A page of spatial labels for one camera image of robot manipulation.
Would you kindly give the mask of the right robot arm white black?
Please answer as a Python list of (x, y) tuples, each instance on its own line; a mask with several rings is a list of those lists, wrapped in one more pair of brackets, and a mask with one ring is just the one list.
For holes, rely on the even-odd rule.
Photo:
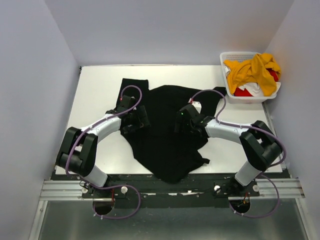
[(242, 146), (247, 161), (230, 183), (230, 191), (236, 196), (247, 192), (248, 185), (271, 167), (284, 151), (284, 147), (263, 121), (257, 120), (251, 125), (222, 122), (214, 116), (200, 114), (191, 104), (177, 112), (174, 131), (201, 138), (224, 139)]

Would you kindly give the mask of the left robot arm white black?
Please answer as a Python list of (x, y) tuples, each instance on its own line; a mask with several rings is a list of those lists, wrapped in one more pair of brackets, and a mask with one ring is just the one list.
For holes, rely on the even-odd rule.
[(125, 95), (116, 108), (108, 110), (101, 119), (82, 128), (69, 127), (55, 165), (93, 184), (93, 191), (99, 197), (107, 197), (111, 185), (107, 182), (108, 175), (96, 165), (98, 143), (114, 132), (131, 134), (150, 125), (145, 106)]

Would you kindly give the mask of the black t-shirt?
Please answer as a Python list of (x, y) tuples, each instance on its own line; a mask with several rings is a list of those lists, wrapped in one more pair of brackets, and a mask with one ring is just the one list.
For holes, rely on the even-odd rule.
[(208, 164), (209, 159), (199, 153), (207, 142), (206, 137), (175, 133), (177, 112), (187, 105), (190, 97), (201, 104), (201, 113), (214, 116), (217, 106), (227, 91), (216, 86), (214, 91), (176, 85), (162, 85), (149, 89), (148, 80), (124, 78), (120, 90), (129, 97), (141, 99), (150, 127), (121, 135), (130, 144), (134, 158), (158, 179), (176, 184), (188, 173)]

